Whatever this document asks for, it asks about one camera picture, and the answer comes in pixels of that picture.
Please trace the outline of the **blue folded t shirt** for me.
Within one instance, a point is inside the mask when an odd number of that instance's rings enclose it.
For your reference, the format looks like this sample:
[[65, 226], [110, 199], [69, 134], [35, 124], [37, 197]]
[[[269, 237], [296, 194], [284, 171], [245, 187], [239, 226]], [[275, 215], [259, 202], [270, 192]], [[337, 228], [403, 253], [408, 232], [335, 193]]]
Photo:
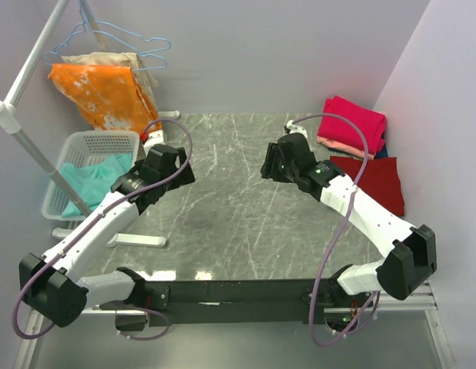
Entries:
[[381, 158], [388, 158], [389, 157], [389, 154], [388, 154], [388, 149], [387, 149], [387, 146], [386, 146], [386, 140], [384, 139], [384, 135], [381, 136], [381, 142], [383, 144], [381, 150], [379, 152], [376, 153], [376, 155], [374, 156], [375, 159], [381, 159]]

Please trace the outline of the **pink folded t shirt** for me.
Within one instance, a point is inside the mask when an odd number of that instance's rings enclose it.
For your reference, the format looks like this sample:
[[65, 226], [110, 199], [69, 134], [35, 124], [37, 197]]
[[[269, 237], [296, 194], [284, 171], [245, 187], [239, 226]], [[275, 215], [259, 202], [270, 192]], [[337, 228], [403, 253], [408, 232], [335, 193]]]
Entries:
[[[370, 155], [376, 155], [384, 147], [387, 118], [382, 113], [362, 108], [337, 95], [325, 101], [323, 113], [339, 115], [351, 121], [364, 135]], [[318, 129], [318, 137], [358, 150], [364, 149], [359, 133], [340, 118], [324, 116]]]

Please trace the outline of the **salmon folded t shirt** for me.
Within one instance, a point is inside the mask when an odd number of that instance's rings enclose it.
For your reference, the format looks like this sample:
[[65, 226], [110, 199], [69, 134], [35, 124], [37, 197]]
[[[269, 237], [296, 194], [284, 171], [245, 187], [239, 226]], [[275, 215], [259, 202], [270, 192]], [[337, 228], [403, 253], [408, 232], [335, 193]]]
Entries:
[[340, 151], [342, 153], [348, 154], [355, 156], [357, 158], [363, 158], [364, 157], [364, 151], [355, 147], [352, 147], [350, 145], [343, 144], [339, 141], [331, 140], [328, 138], [324, 138], [321, 136], [318, 136], [316, 138], [316, 142], [324, 145], [328, 149], [334, 150], [334, 151]]

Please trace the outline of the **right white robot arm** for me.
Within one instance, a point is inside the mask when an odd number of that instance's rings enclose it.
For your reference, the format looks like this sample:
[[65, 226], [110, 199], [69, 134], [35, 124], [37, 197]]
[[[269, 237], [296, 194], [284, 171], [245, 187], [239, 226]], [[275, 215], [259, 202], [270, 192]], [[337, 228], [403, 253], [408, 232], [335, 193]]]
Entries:
[[363, 192], [332, 161], [317, 161], [304, 135], [292, 133], [270, 143], [261, 176], [293, 183], [353, 224], [378, 249], [380, 261], [352, 265], [332, 275], [329, 297], [345, 307], [356, 294], [384, 291], [403, 301], [437, 269], [434, 232], [393, 215]]

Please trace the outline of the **teal t shirt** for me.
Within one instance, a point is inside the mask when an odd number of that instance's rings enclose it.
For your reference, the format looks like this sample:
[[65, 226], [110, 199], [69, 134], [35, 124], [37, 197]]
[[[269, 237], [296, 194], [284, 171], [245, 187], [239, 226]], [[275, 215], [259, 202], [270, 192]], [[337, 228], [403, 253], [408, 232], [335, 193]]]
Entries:
[[81, 199], [94, 211], [116, 180], [131, 168], [133, 154], [111, 155], [95, 165], [76, 168], [62, 165], [60, 173]]

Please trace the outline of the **white plastic laundry basket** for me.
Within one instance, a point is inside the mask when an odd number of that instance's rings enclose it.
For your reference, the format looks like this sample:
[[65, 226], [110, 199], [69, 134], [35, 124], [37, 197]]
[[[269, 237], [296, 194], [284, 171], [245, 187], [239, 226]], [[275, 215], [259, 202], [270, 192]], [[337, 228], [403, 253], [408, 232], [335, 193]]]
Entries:
[[93, 211], [133, 166], [138, 147], [139, 135], [133, 131], [77, 132], [65, 142], [58, 170]]

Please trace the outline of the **beige hanging cloth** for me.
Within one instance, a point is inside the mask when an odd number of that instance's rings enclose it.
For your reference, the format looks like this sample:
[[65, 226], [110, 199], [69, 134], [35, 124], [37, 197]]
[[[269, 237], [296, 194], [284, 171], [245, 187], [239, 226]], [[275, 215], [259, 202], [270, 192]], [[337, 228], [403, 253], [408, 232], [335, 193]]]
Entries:
[[158, 87], [158, 81], [150, 71], [142, 71], [145, 65], [140, 56], [134, 52], [92, 52], [88, 55], [62, 56], [62, 61], [73, 65], [114, 65], [132, 69], [137, 83], [148, 96], [154, 108], [157, 108], [153, 90]]

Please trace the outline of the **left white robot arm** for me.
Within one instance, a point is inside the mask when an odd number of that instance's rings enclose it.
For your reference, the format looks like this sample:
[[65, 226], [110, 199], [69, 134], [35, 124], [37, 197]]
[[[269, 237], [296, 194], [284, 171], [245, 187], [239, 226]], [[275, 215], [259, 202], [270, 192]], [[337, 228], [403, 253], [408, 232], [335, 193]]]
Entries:
[[27, 254], [18, 266], [20, 302], [54, 325], [66, 327], [84, 309], [112, 301], [144, 307], [145, 279], [129, 268], [87, 278], [92, 259], [124, 227], [166, 192], [195, 182], [191, 151], [155, 145], [106, 194], [101, 204], [62, 242], [41, 257]]

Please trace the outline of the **orange patterned cloth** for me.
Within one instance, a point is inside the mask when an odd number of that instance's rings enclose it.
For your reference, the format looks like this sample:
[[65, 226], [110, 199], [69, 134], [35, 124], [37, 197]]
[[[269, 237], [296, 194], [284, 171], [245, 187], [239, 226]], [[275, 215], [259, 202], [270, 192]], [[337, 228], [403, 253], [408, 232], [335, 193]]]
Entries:
[[48, 78], [96, 130], [141, 134], [158, 119], [154, 104], [129, 67], [54, 64]]

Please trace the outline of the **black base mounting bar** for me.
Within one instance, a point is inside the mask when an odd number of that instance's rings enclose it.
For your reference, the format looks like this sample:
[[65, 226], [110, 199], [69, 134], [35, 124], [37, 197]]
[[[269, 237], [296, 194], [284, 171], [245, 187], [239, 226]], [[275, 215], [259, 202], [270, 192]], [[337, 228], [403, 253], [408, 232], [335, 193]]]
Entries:
[[149, 281], [128, 301], [103, 311], [149, 308], [173, 324], [299, 321], [308, 323], [313, 279], [247, 281]]

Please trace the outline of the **aluminium rail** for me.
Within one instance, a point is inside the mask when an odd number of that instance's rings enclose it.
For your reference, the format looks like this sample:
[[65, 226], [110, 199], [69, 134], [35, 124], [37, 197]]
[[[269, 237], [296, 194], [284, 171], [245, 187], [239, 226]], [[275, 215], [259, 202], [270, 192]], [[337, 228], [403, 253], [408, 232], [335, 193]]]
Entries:
[[115, 333], [114, 311], [91, 309], [67, 328], [21, 344], [17, 368], [451, 368], [428, 284], [405, 301], [382, 295], [375, 319], [327, 348], [294, 322], [180, 324], [156, 341]]

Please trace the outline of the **dark red folded t shirt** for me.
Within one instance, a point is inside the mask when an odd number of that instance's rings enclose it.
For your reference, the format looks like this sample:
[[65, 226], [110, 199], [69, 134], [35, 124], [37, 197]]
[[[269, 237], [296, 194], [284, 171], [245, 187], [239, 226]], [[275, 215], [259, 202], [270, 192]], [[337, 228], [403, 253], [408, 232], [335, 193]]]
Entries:
[[398, 217], [404, 217], [404, 197], [398, 177], [397, 158], [368, 157], [358, 187]]

